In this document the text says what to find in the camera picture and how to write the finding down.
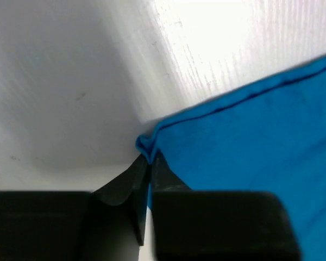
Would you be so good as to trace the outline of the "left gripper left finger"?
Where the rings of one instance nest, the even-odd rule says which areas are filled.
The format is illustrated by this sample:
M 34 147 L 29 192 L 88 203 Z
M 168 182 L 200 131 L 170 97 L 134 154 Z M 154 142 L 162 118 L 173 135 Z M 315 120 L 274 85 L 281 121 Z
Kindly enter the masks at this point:
M 92 193 L 98 217 L 108 221 L 111 214 L 124 214 L 139 246 L 143 246 L 145 240 L 148 170 L 146 158 L 139 155 L 123 173 Z

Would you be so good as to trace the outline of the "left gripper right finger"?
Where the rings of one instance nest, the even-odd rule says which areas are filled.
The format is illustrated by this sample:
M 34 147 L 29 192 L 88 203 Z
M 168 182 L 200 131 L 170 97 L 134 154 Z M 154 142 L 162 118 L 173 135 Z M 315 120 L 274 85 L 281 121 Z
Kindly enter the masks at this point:
M 162 191 L 191 191 L 169 167 L 162 153 L 158 153 L 152 163 L 151 171 L 152 193 Z

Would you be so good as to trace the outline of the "blue t shirt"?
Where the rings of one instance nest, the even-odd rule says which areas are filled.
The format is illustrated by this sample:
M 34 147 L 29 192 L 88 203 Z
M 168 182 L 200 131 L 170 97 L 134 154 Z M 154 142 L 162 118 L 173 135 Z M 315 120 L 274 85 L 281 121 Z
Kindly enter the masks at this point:
M 169 117 L 136 148 L 193 189 L 275 193 L 304 260 L 326 260 L 326 56 Z

